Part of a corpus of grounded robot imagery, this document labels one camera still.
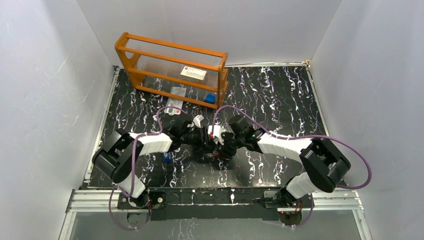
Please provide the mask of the blue stapler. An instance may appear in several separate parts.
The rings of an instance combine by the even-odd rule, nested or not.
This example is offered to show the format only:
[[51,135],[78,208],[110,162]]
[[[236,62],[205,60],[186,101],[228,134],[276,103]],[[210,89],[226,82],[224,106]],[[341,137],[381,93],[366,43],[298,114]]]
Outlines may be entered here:
[[162,154],[162,157],[165,163],[169,163],[173,161],[173,155],[170,152],[164,152]]

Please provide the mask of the red white staple box sleeve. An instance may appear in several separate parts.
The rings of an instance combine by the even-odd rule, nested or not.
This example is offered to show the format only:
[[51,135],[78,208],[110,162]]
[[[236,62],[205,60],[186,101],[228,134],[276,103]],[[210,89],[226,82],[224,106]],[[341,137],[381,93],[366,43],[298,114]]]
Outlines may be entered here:
[[214,151],[212,153],[212,155],[214,157],[218,158],[218,159],[226,159],[226,160],[231,159],[230,155],[228,155],[226,152],[222,152],[222,151]]

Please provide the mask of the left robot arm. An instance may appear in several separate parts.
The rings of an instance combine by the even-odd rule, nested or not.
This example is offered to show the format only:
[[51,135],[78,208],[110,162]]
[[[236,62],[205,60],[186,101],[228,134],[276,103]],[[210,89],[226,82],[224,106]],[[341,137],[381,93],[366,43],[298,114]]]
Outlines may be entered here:
[[139,156],[169,153],[181,145],[202,144],[208,140],[208,130],[201,126],[202,115],[185,113],[165,122],[161,133],[133,133],[115,130],[92,157],[92,164],[130,197],[137,208],[149,203],[148,188],[136,176]]

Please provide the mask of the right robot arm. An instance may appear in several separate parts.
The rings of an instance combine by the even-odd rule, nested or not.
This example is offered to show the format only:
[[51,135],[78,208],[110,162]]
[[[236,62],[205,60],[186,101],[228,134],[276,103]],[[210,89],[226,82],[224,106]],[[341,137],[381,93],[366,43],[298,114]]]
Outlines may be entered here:
[[231,131],[220,125],[209,125],[207,134],[218,157],[230,159],[240,148],[261,154],[273,154],[302,164],[304,172],[290,178],[269,198],[274,203],[295,207],[305,195],[316,191],[331,193],[351,168],[342,152],[323,137],[289,140],[272,135],[263,127],[254,128],[244,116],[236,115],[229,121]]

